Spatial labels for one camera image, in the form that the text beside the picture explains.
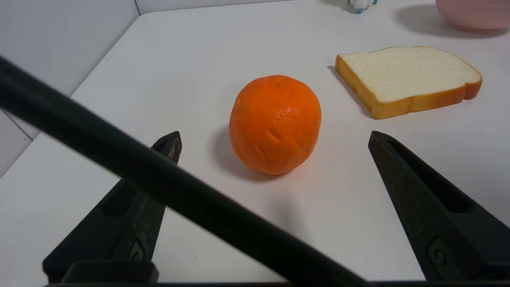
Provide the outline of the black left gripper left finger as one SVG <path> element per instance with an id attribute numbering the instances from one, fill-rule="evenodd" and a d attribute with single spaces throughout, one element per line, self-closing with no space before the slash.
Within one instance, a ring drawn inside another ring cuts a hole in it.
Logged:
<path id="1" fill-rule="evenodd" d="M 48 279 L 158 279 L 166 206 L 122 179 L 44 259 Z"/>

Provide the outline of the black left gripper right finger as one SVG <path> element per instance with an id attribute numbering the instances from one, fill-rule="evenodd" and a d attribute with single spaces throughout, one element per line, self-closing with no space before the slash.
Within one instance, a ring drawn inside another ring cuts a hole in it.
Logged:
<path id="1" fill-rule="evenodd" d="M 510 230 L 395 138 L 369 151 L 427 280 L 509 280 Z"/>

